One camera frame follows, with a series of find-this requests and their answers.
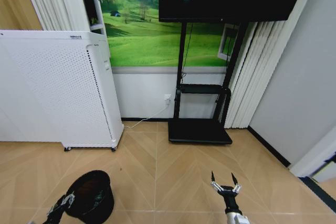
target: tv stand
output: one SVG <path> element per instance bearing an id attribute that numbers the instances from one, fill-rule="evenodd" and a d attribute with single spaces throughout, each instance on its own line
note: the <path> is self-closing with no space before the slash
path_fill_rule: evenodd
<path id="1" fill-rule="evenodd" d="M 232 140 L 224 130 L 226 115 L 230 103 L 231 91 L 229 83 L 235 68 L 240 47 L 243 43 L 248 22 L 239 26 L 238 35 L 233 48 L 231 59 L 226 70 L 223 84 L 184 84 L 181 83 L 184 43 L 187 23 L 181 25 L 179 63 L 177 68 L 176 94 L 174 105 L 174 118 L 168 122 L 169 141 L 173 143 L 200 143 L 200 144 L 231 144 Z M 181 94 L 218 94 L 216 108 L 211 119 L 180 119 Z"/>

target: wall outlet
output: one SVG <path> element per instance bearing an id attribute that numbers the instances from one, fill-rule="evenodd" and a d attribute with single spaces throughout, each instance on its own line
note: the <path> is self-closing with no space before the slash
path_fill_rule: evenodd
<path id="1" fill-rule="evenodd" d="M 166 102 L 166 105 L 168 105 L 170 103 L 170 98 L 171 98 L 171 94 L 165 94 L 164 95 L 164 101 Z"/>

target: white curtain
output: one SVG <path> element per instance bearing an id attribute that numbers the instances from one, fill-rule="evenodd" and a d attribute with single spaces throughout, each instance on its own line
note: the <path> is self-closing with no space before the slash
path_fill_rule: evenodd
<path id="1" fill-rule="evenodd" d="M 297 0 L 287 21 L 249 24 L 230 82 L 225 128 L 249 125 L 306 2 Z"/>
<path id="2" fill-rule="evenodd" d="M 90 31 L 83 0 L 31 0 L 43 30 Z"/>

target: green meadow picture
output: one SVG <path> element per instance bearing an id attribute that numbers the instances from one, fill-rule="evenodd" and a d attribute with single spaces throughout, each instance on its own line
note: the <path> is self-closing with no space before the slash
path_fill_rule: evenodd
<path id="1" fill-rule="evenodd" d="M 177 66 L 181 24 L 159 22 L 159 0 L 102 0 L 101 8 L 113 66 Z M 223 27 L 193 24 L 186 66 L 225 65 L 217 57 Z"/>

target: herringbone floor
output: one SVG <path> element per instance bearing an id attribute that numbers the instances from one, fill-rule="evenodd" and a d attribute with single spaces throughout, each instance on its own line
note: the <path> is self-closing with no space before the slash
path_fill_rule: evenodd
<path id="1" fill-rule="evenodd" d="M 336 199 L 336 178 L 328 179 L 324 182 L 321 182 L 319 186 L 331 197 Z"/>
<path id="2" fill-rule="evenodd" d="M 114 211 L 107 223 L 226 223 L 224 202 L 210 186 L 240 184 L 237 202 L 252 223 L 336 223 L 334 213 L 247 130 L 229 130 L 231 146 L 173 145 L 167 123 L 126 129 L 116 152 L 59 143 L 0 143 L 1 223 L 42 223 L 82 174 L 105 170 Z M 61 223 L 80 223 L 63 215 Z"/>

